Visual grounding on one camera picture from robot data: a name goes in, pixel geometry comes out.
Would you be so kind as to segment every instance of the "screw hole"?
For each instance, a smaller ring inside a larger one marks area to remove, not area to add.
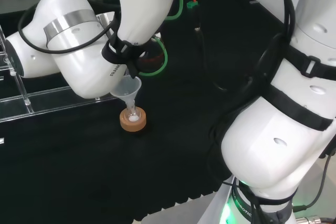
[[[278,145],[282,145],[282,146],[287,147],[287,143],[286,143],[284,140],[282,140],[282,139],[274,138],[274,142],[275,142],[276,144],[278,144]]]
[[[80,32],[80,29],[79,28],[75,28],[71,31],[73,34],[77,34]]]
[[[316,94],[325,94],[326,93],[326,90],[322,87],[319,87],[319,86],[310,86],[310,89],[311,91],[313,91],[314,93]]]

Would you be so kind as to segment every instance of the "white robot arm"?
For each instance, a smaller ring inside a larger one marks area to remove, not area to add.
[[[133,46],[146,43],[167,16],[173,0],[120,0],[122,18],[118,40]],[[41,0],[33,21],[23,29],[35,46],[65,50],[80,46],[100,32],[87,0]],[[6,50],[12,65],[25,78],[61,72],[74,92],[83,98],[109,93],[122,78],[126,65],[104,59],[103,36],[92,45],[68,54],[45,54],[29,47],[18,33],[7,38]]]
[[[288,198],[279,205],[261,206],[270,219],[282,215],[286,224],[296,223],[289,199],[336,135],[336,79],[314,75],[321,65],[336,66],[335,15],[336,0],[299,1],[291,45],[308,64],[300,71],[284,59],[271,83],[275,99],[257,99],[236,118],[222,141],[226,165],[255,196],[266,202]],[[312,126],[308,121],[314,120],[299,116],[301,111],[328,124]],[[250,223],[250,202],[242,191],[231,196],[229,205],[232,214],[226,223]]]

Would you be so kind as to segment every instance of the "funnel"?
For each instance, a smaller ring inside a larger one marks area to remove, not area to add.
[[[135,132],[146,125],[146,113],[141,108],[135,107],[135,97],[141,88],[139,77],[123,76],[121,81],[110,92],[113,96],[123,100],[127,108],[120,114],[120,123],[123,129]]]

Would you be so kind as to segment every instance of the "black table surface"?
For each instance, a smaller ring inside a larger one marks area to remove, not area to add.
[[[250,1],[199,0],[210,68],[228,87],[238,85],[282,28]],[[171,13],[177,7],[175,0]],[[6,35],[20,15],[0,16]],[[207,134],[235,98],[206,80],[186,8],[164,23],[162,37],[169,63],[161,75],[142,78],[136,104],[148,126],[141,134],[121,129],[119,100],[0,124],[1,223],[131,224],[218,189],[205,164]],[[25,83],[28,92],[64,85],[60,75]]]

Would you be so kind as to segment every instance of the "clear acrylic rack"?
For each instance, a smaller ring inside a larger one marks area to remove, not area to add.
[[[69,86],[27,93],[21,76],[14,71],[8,60],[4,42],[5,35],[0,26],[0,82],[6,81],[3,73],[8,71],[11,78],[15,79],[20,95],[0,99],[0,123],[116,99],[110,94],[84,99],[76,95]]]

